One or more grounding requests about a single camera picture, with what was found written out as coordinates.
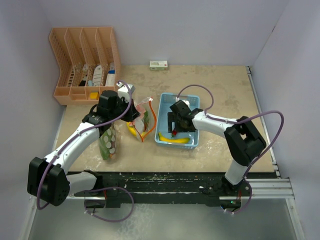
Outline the yellow banana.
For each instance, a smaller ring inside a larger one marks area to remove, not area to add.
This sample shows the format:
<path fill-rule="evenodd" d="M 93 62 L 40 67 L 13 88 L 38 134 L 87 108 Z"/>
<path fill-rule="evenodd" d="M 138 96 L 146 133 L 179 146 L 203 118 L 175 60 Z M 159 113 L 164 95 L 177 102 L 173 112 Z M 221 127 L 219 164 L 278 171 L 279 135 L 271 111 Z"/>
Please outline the yellow banana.
<path fill-rule="evenodd" d="M 129 130 L 129 132 L 134 136 L 137 137 L 137 130 L 135 125 L 132 122 L 127 122 L 126 123 L 127 129 Z"/>
<path fill-rule="evenodd" d="M 189 137 L 177 138 L 177 139 L 166 138 L 160 132 L 158 133 L 158 138 L 160 141 L 171 143 L 171 144 L 187 144 L 190 141 Z"/>

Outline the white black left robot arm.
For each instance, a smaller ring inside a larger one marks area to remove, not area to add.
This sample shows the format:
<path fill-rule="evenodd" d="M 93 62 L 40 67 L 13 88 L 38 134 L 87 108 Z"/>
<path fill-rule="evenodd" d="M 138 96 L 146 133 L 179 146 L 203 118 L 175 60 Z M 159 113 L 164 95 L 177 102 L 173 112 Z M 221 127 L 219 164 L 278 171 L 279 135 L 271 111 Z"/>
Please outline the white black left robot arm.
<path fill-rule="evenodd" d="M 75 132 L 44 158 L 35 157 L 28 167 L 27 192 L 47 205 L 61 205 L 68 195 L 87 191 L 98 196 L 103 191 L 102 178 L 90 170 L 67 175 L 70 167 L 93 142 L 103 136 L 117 120 L 131 122 L 140 116 L 134 106 L 130 85 L 117 91 L 105 90 Z"/>

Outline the green leafy vegetable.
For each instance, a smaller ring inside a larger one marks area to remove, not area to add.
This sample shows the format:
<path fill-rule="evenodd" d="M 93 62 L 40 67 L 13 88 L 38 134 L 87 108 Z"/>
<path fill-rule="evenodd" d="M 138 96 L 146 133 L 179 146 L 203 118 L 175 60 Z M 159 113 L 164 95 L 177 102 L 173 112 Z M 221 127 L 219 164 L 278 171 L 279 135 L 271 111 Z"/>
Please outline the green leafy vegetable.
<path fill-rule="evenodd" d="M 109 128 L 99 138 L 99 151 L 103 160 L 109 160 L 109 149 L 111 147 L 113 132 Z"/>

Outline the orange purple papaya slice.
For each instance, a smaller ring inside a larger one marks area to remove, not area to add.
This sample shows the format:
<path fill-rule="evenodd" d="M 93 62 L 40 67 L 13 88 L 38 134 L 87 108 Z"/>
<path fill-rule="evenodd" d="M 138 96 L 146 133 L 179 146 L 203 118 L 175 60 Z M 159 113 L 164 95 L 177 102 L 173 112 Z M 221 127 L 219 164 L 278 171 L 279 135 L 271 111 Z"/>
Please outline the orange purple papaya slice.
<path fill-rule="evenodd" d="M 109 158 L 113 159 L 116 156 L 116 151 L 117 151 L 117 142 L 116 141 L 111 141 L 111 147 L 109 149 Z"/>

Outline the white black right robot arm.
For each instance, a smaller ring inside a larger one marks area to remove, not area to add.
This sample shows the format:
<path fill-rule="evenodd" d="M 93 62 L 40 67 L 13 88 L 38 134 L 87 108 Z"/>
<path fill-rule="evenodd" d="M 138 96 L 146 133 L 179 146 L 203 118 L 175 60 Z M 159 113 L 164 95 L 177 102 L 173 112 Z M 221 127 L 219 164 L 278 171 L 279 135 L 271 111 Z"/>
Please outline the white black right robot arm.
<path fill-rule="evenodd" d="M 171 111 L 167 114 L 167 121 L 170 133 L 205 131 L 226 140 L 233 160 L 223 177 L 222 190 L 228 196 L 235 195 L 250 164 L 267 146 L 254 123 L 246 116 L 225 118 L 206 113 L 200 108 L 191 110 L 182 100 L 169 108 Z"/>

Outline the red chili pepper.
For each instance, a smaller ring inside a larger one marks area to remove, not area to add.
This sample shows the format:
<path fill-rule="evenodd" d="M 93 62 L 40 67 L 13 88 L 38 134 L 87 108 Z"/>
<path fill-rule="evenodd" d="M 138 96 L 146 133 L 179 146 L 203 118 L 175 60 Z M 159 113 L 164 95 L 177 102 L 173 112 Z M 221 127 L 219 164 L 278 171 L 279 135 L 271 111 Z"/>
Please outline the red chili pepper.
<path fill-rule="evenodd" d="M 171 133 L 171 137 L 174 138 L 177 134 L 178 132 L 174 129 Z"/>

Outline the watermelon slice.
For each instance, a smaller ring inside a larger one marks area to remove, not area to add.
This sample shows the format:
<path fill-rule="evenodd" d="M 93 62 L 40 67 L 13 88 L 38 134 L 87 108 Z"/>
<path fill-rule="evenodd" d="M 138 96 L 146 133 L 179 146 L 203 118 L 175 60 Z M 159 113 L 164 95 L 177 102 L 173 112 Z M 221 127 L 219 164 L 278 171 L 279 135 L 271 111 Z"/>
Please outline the watermelon slice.
<path fill-rule="evenodd" d="M 140 113 L 140 119 L 143 122 L 143 116 L 144 116 L 144 112 L 147 111 L 146 107 L 143 104 L 139 104 L 136 107 L 136 110 Z"/>

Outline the clear polka dot zip bag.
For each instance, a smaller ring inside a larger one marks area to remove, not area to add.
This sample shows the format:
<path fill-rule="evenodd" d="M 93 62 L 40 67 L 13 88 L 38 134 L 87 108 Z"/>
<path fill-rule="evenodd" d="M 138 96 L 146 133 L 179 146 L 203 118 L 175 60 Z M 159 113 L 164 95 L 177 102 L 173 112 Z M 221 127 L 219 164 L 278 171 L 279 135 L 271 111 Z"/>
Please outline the clear polka dot zip bag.
<path fill-rule="evenodd" d="M 114 124 L 100 136 L 98 140 L 99 151 L 104 161 L 111 161 L 116 156 L 117 141 L 116 129 Z"/>

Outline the clear bag with orange zipper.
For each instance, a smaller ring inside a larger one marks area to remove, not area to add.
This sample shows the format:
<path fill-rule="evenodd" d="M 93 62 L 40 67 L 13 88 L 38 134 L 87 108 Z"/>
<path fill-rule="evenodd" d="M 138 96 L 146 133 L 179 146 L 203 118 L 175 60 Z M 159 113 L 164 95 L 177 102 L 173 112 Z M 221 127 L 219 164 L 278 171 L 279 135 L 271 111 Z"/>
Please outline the clear bag with orange zipper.
<path fill-rule="evenodd" d="M 140 116 L 135 118 L 133 122 L 126 124 L 129 132 L 141 143 L 143 143 L 146 137 L 156 128 L 157 116 L 153 109 L 152 102 L 153 97 L 149 96 L 140 103 L 134 104 Z"/>

